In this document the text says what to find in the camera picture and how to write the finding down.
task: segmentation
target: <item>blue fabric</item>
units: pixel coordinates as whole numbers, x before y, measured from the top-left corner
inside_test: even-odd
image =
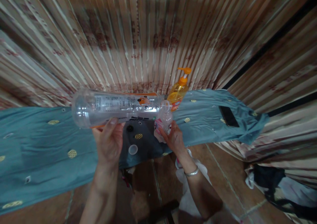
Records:
[[[228,127],[221,121],[219,106],[231,108],[239,128]],[[254,114],[226,90],[189,91],[173,115],[183,131],[186,146],[234,139],[250,144],[269,120],[267,114]],[[50,125],[51,120],[59,123]],[[132,125],[134,130],[124,132],[119,162],[121,169],[171,152],[166,144],[160,144],[153,136],[153,121],[141,121],[141,124],[132,121],[125,126],[128,125]],[[95,141],[91,130],[79,129],[74,124],[71,108],[7,109],[0,112],[0,128],[0,157],[5,156],[0,162],[0,214],[40,202],[92,180],[97,164]],[[136,134],[143,137],[136,139]],[[131,144],[138,146],[136,155],[128,153]],[[72,149],[77,152],[73,159],[67,154]],[[31,180],[25,183],[28,176]],[[19,205],[6,205],[12,202]]]

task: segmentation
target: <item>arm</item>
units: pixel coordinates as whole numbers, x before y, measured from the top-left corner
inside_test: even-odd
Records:
[[[175,153],[179,162],[182,164],[184,172],[186,174],[194,172],[197,169],[197,166],[185,149],[183,133],[177,126],[176,122],[172,122],[172,129],[169,135],[167,135],[162,129],[159,129],[159,131],[164,137],[169,148]],[[224,205],[223,201],[201,172],[187,177],[187,181],[195,205],[204,220],[208,220],[211,216],[222,209]]]
[[[119,157],[124,123],[112,118],[92,133],[97,143],[98,164],[80,224],[112,223],[116,208]]]

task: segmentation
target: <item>small plastic bottle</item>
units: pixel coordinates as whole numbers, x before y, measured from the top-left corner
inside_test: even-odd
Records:
[[[155,120],[154,123],[154,136],[157,138],[159,142],[166,143],[164,138],[162,137],[158,128],[162,128],[167,135],[169,135],[171,131],[171,123],[173,121],[173,114],[171,112],[172,105],[169,101],[165,100],[165,106],[163,107],[163,113],[160,114],[159,118]]]
[[[157,93],[120,94],[80,89],[72,101],[73,119],[81,128],[104,126],[112,117],[117,117],[119,123],[156,120],[169,109],[169,102]]]
[[[182,102],[183,98],[185,97],[187,91],[188,91],[188,85],[187,85],[187,77],[191,73],[191,68],[178,68],[179,70],[183,70],[185,75],[182,76],[177,83],[173,85],[171,88],[171,91],[167,97],[167,100],[172,104],[172,112],[177,110],[178,106]]]

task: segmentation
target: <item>hand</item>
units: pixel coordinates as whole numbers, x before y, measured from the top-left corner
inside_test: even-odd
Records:
[[[111,168],[119,163],[124,125],[125,123],[118,124],[118,119],[113,117],[102,129],[92,129],[97,143],[98,164]]]
[[[175,121],[172,122],[172,129],[169,135],[165,133],[162,128],[159,128],[159,132],[166,141],[168,147],[175,153],[178,157],[185,150],[185,145],[183,142],[183,133],[179,129]]]

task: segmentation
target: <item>smartphone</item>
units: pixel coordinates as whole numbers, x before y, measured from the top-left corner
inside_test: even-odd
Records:
[[[239,127],[237,120],[235,119],[231,109],[226,106],[219,106],[222,116],[229,127]]]

